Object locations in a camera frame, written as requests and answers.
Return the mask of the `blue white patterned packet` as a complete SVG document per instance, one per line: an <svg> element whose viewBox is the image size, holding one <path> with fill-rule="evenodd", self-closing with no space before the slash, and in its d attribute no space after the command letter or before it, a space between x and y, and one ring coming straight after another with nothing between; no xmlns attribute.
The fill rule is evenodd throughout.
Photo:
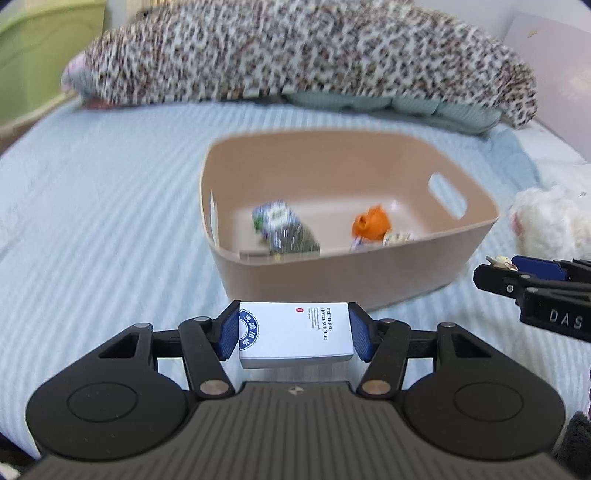
<svg viewBox="0 0 591 480"><path fill-rule="evenodd" d="M296 223L297 215L286 202L276 200L254 208L252 222L256 233L267 239L273 231L280 229L280 227Z"/></svg>

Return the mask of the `white box blue emblem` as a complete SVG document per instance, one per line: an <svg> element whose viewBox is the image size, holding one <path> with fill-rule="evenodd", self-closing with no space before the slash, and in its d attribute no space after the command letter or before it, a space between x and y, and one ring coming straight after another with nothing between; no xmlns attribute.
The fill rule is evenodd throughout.
<svg viewBox="0 0 591 480"><path fill-rule="evenodd" d="M245 369L348 361L353 357L349 306L242 302L238 347Z"/></svg>

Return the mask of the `orange fabric item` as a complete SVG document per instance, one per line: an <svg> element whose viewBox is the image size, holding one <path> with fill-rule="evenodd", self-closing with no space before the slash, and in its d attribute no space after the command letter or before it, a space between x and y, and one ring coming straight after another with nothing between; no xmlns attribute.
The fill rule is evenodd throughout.
<svg viewBox="0 0 591 480"><path fill-rule="evenodd" d="M367 212L356 216L352 226L352 234L355 238L370 242L383 241L391 231L391 222L388 214L381 205L370 207Z"/></svg>

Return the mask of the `teal quilted comforter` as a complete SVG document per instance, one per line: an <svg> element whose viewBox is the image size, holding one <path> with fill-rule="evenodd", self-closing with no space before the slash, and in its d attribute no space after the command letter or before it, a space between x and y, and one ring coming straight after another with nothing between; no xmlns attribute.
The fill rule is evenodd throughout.
<svg viewBox="0 0 591 480"><path fill-rule="evenodd" d="M500 111L407 96L363 97L325 92L283 94L297 107L339 113L367 114L382 119L409 121L466 135L484 135L501 121Z"/></svg>

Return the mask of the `floral fabric scrunchie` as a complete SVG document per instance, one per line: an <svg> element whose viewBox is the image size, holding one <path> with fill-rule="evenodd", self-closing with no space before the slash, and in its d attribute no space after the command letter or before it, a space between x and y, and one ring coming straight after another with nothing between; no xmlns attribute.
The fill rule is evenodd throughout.
<svg viewBox="0 0 591 480"><path fill-rule="evenodd" d="M383 248L389 246L395 246L399 244L406 244L413 239L413 235L409 232L394 232L389 230L382 239L370 240L363 237L356 237L353 239L351 249L370 249L370 248Z"/></svg>

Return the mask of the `green plastic storage bin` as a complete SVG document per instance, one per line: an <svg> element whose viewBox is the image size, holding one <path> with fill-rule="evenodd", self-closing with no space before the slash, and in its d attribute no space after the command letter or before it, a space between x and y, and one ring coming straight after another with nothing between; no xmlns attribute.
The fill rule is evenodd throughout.
<svg viewBox="0 0 591 480"><path fill-rule="evenodd" d="M50 1L1 21L1 126L62 98L67 63L103 31L104 1Z"/></svg>

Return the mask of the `leopard print blanket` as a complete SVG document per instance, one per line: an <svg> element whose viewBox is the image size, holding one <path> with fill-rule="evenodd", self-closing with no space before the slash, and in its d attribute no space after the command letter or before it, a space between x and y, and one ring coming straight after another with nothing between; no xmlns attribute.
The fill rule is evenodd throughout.
<svg viewBox="0 0 591 480"><path fill-rule="evenodd" d="M61 76L107 107L310 93L492 111L538 110L533 69L462 20L411 1L174 1L103 33Z"/></svg>

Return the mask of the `dried herb sachet bag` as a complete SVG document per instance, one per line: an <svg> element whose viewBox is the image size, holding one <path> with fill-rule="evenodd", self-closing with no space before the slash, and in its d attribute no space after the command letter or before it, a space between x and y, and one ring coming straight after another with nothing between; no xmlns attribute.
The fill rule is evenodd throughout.
<svg viewBox="0 0 591 480"><path fill-rule="evenodd" d="M270 228L271 255L300 254L321 251L321 245L308 226L301 221L281 222Z"/></svg>

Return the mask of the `beige plastic basket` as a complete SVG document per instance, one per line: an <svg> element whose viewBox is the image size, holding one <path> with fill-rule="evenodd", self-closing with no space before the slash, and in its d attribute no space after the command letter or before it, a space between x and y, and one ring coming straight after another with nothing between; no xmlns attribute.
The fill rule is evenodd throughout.
<svg viewBox="0 0 591 480"><path fill-rule="evenodd" d="M228 137L202 169L204 234L232 300L353 301L381 308L451 283L496 223L494 200L430 143L387 132ZM252 210L283 200L321 251L270 256ZM352 250L356 216L381 205L406 244Z"/></svg>

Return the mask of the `white fluffy plush toy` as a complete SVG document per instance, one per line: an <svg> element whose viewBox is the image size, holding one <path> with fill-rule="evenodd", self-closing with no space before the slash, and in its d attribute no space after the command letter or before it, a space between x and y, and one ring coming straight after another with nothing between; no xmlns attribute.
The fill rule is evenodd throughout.
<svg viewBox="0 0 591 480"><path fill-rule="evenodd" d="M590 260L590 196L554 186L519 192L510 209L520 253L546 260Z"/></svg>

